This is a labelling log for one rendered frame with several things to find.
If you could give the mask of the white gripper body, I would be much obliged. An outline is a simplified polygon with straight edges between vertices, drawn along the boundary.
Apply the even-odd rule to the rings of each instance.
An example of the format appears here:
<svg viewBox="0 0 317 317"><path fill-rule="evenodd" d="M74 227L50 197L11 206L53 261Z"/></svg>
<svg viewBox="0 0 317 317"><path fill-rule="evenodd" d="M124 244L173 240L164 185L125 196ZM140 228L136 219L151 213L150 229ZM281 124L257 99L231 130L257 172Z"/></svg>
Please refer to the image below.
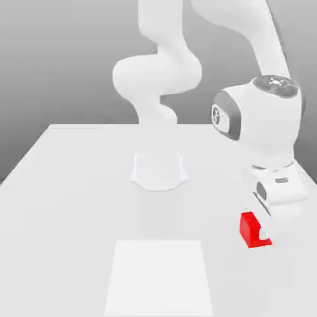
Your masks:
<svg viewBox="0 0 317 317"><path fill-rule="evenodd" d="M257 192L253 192L253 194L266 213L265 227L270 229L287 229L292 226L292 208L290 204L266 204Z"/></svg>

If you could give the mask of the small red cube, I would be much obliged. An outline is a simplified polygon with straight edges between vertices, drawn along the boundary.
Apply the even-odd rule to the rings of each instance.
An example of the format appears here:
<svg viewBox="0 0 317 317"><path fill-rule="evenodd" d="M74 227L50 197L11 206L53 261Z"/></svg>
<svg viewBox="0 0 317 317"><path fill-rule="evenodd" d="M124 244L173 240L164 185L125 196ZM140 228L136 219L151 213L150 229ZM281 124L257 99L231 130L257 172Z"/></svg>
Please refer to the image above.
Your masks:
<svg viewBox="0 0 317 317"><path fill-rule="evenodd" d="M240 217L240 235L248 248L272 245L270 238L263 235L263 228L253 212L243 212Z"/></svg>

